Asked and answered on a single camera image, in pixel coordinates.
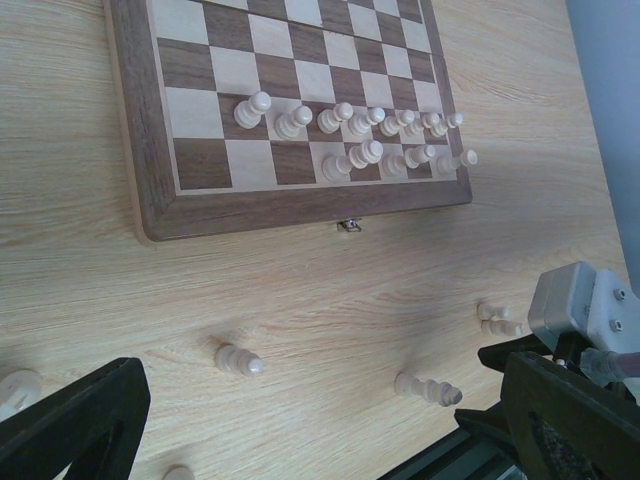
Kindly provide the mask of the light pawn piece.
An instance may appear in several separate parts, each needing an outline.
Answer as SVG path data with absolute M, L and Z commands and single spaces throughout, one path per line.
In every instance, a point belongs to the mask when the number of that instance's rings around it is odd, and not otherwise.
M 404 131 L 408 136 L 416 136 L 425 129 L 433 128 L 440 123 L 441 117 L 438 113 L 429 112 L 417 116 L 413 122 L 408 124 Z
M 258 355 L 231 344 L 222 345 L 216 351 L 214 362 L 226 374 L 254 377 L 264 371 L 264 362 Z
M 411 110 L 402 110 L 395 115 L 387 116 L 380 124 L 379 130 L 387 137 L 398 134 L 404 127 L 415 120 L 415 114 Z
M 430 128 L 431 135 L 436 138 L 444 137 L 449 130 L 459 128 L 464 123 L 465 117 L 462 113 L 456 112 L 442 117 Z

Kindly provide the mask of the wooden chess board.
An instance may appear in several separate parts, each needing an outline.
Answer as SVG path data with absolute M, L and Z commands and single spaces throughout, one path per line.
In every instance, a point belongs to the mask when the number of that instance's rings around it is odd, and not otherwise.
M 441 175 L 440 156 L 467 150 L 460 129 L 442 138 L 379 124 L 354 136 L 320 131 L 341 102 L 415 118 L 459 112 L 428 1 L 108 1 L 104 5 L 138 236 L 168 241 L 314 222 L 355 228 L 364 216 L 467 204 L 468 170 Z M 234 108 L 258 91 L 271 108 L 253 129 Z M 307 106 L 292 140 L 275 120 Z M 435 147 L 430 162 L 387 177 L 380 161 L 331 182 L 330 155 L 365 140 L 386 154 Z

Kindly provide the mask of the light rook piece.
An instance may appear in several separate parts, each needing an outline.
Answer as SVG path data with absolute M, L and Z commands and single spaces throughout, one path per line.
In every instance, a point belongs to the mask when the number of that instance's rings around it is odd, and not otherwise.
M 475 150 L 464 150 L 460 155 L 443 155 L 436 161 L 436 169 L 441 175 L 455 173 L 460 167 L 470 167 L 478 163 L 478 156 Z

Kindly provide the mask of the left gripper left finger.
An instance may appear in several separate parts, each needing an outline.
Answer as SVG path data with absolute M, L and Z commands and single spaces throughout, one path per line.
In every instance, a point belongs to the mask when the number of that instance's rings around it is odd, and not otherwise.
M 127 479 L 150 401 L 140 359 L 103 365 L 1 423 L 1 477 Z

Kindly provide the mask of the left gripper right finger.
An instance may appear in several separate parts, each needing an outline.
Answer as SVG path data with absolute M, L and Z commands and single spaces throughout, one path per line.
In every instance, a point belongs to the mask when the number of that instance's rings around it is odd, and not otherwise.
M 547 438 L 567 443 L 608 479 L 639 477 L 639 407 L 531 352 L 508 357 L 501 400 L 530 479 L 579 478 Z

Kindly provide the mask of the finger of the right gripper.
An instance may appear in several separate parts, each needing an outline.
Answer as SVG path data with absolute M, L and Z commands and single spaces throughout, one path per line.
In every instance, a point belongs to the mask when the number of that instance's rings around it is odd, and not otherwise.
M 501 402 L 484 411 L 456 409 L 454 418 L 468 433 L 491 442 L 501 450 L 510 448 L 510 429 Z
M 478 351 L 481 364 L 491 370 L 504 373 L 508 357 L 512 353 L 533 352 L 541 356 L 550 356 L 553 352 L 534 334 L 514 340 L 490 345 Z

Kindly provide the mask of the light chess piece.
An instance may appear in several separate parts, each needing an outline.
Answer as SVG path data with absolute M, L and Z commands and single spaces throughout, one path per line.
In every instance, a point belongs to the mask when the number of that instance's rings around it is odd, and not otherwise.
M 337 132 L 344 122 L 352 118 L 353 107 L 348 102 L 341 102 L 330 109 L 323 110 L 317 117 L 317 125 L 321 132 L 332 134 Z
M 496 306 L 488 302 L 480 302 L 477 305 L 477 315 L 483 320 L 508 320 L 511 310 L 506 306 Z
M 370 108 L 366 113 L 354 113 L 348 120 L 347 127 L 352 135 L 363 136 L 369 133 L 374 126 L 380 124 L 385 116 L 383 108 Z
M 524 326 L 521 323 L 507 320 L 483 320 L 481 330 L 488 335 L 503 337 L 519 337 L 524 334 Z
M 0 421 L 3 422 L 40 400 L 41 376 L 32 370 L 17 370 L 1 380 Z
M 387 177 L 407 177 L 405 158 L 402 155 L 384 155 L 380 161 L 380 168 Z
M 281 114 L 274 123 L 276 134 L 284 140 L 295 139 L 303 127 L 313 119 L 313 113 L 307 106 L 296 107 L 289 113 Z
M 331 182 L 346 178 L 353 169 L 362 170 L 378 163 L 384 153 L 382 144 L 377 140 L 365 140 L 349 149 L 347 155 L 330 155 L 323 160 L 322 172 Z
M 457 405 L 463 398 L 461 390 L 448 382 L 437 382 L 431 379 L 421 381 L 408 373 L 399 373 L 396 376 L 394 389 L 398 395 L 420 397 L 428 403 L 436 403 L 441 407 Z
M 234 108 L 234 119 L 244 129 L 253 129 L 271 108 L 272 100 L 268 93 L 258 91 Z
M 404 152 L 404 161 L 407 168 L 416 169 L 420 165 L 430 162 L 431 159 L 435 157 L 435 155 L 435 147 L 425 144 L 413 148 L 408 148 Z

